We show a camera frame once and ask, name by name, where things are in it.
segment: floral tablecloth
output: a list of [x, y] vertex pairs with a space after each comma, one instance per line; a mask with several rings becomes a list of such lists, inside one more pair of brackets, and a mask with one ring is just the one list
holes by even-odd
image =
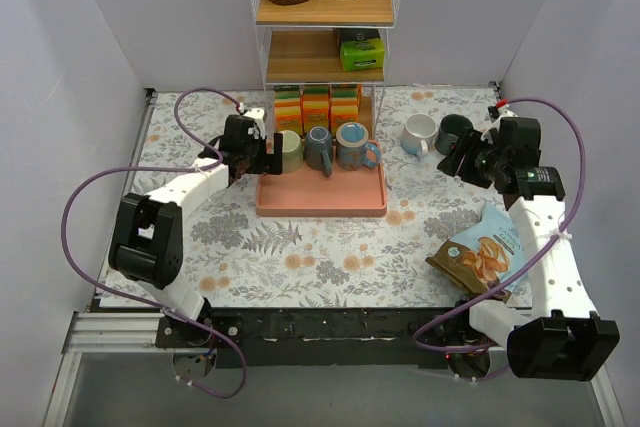
[[[264, 92], [233, 92], [249, 107], [267, 105]], [[449, 113], [489, 124], [490, 88], [387, 88], [376, 139], [387, 178], [388, 213], [379, 219], [260, 218], [255, 213], [257, 176], [245, 176], [216, 193], [187, 221], [184, 272], [213, 306], [221, 307], [450, 307], [462, 291], [425, 258], [455, 233], [478, 222], [485, 201], [500, 196], [436, 170], [442, 158], [431, 152], [420, 161], [402, 150], [404, 120], [426, 112], [437, 121]], [[161, 94], [140, 165], [186, 166], [201, 151], [173, 119], [177, 94]], [[211, 139], [223, 130], [231, 103], [214, 94], [189, 96], [181, 118], [197, 135]], [[174, 175], [139, 173], [133, 190], [144, 193]], [[145, 292], [111, 269], [106, 283]], [[528, 282], [510, 303], [529, 306]], [[103, 293], [102, 307], [140, 305]]]

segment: snack bag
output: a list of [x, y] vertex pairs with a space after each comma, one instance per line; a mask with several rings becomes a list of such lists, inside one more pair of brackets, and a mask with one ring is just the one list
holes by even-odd
[[[525, 258], [511, 219], [486, 202], [482, 220], [447, 240], [427, 262], [468, 292], [482, 294], [519, 271]], [[509, 285], [509, 291], [520, 280]], [[509, 291], [496, 297], [506, 300], [511, 295]]]

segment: gray floor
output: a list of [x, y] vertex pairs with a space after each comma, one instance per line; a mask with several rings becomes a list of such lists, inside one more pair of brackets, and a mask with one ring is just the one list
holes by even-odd
[[[212, 399], [174, 380], [167, 354], [84, 355], [65, 425], [604, 425], [590, 384], [505, 375], [475, 388], [406, 366], [251, 368]], [[237, 371], [206, 383], [232, 387]]]

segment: pink tray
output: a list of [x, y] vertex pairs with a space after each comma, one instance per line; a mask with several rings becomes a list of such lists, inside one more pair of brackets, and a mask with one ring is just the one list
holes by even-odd
[[304, 164], [290, 174], [263, 175], [256, 213], [261, 217], [383, 217], [387, 188], [382, 163], [347, 172], [333, 162], [331, 177]]

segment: cup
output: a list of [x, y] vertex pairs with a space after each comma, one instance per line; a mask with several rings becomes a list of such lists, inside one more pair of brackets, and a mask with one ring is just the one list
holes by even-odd
[[413, 114], [404, 123], [400, 144], [408, 154], [422, 158], [429, 153], [437, 132], [435, 120], [427, 114]]
[[321, 170], [329, 177], [333, 163], [333, 139], [324, 127], [314, 127], [307, 132], [305, 140], [305, 160], [314, 170]]
[[440, 129], [436, 138], [436, 150], [442, 155], [448, 155], [466, 129], [473, 129], [473, 123], [464, 115], [446, 115], [440, 122]]
[[293, 130], [283, 130], [282, 134], [282, 173], [295, 172], [304, 162], [302, 140]]
[[[373, 152], [375, 162], [367, 157], [367, 152]], [[358, 170], [363, 165], [375, 168], [381, 160], [378, 146], [369, 142], [369, 131], [357, 122], [342, 124], [336, 132], [336, 162], [344, 170]]]

